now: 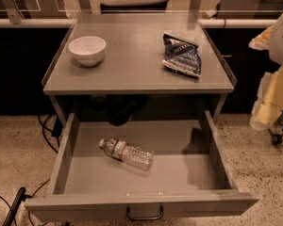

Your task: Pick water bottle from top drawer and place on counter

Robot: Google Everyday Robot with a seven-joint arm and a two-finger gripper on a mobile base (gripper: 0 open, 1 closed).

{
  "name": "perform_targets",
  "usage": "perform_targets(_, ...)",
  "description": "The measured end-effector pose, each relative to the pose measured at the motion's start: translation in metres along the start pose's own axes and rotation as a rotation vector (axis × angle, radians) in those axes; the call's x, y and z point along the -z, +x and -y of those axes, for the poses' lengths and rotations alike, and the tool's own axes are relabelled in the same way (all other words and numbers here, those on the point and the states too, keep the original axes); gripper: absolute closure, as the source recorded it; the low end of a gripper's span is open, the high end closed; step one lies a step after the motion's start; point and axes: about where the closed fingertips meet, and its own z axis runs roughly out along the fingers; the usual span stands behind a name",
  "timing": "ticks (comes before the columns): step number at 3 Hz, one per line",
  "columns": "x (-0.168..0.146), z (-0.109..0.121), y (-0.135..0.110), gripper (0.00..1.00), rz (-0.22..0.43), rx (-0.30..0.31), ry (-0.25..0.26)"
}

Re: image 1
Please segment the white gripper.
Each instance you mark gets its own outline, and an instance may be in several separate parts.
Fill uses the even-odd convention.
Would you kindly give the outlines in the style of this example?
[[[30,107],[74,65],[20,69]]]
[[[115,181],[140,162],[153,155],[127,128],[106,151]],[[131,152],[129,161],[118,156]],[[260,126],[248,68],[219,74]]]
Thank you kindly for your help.
[[[271,128],[283,113],[283,66],[270,77],[261,80],[258,99],[251,113],[250,126],[255,130]]]

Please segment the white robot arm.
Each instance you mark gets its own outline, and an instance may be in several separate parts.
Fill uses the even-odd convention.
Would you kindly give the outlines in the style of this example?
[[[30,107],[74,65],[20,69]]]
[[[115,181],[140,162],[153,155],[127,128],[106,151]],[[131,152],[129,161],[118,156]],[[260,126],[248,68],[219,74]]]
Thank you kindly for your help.
[[[280,65],[275,73],[261,78],[250,126],[256,130],[272,127],[283,112],[283,13],[277,21],[249,42],[255,50],[267,50],[271,61]]]

